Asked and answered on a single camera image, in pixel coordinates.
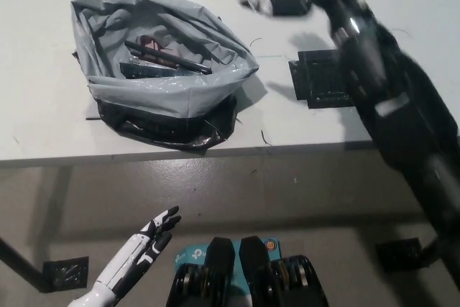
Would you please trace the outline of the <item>robot left white-black hand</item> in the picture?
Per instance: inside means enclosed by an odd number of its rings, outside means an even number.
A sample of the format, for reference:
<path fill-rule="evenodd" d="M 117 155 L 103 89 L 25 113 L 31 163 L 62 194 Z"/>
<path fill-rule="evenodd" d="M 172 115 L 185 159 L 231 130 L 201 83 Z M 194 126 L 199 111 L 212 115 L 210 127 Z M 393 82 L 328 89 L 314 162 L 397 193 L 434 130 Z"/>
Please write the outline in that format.
<path fill-rule="evenodd" d="M 133 234 L 96 281 L 104 284 L 118 299 L 123 298 L 149 270 L 172 239 L 170 230 L 181 220 L 178 211 L 178 206 L 163 211 Z"/>

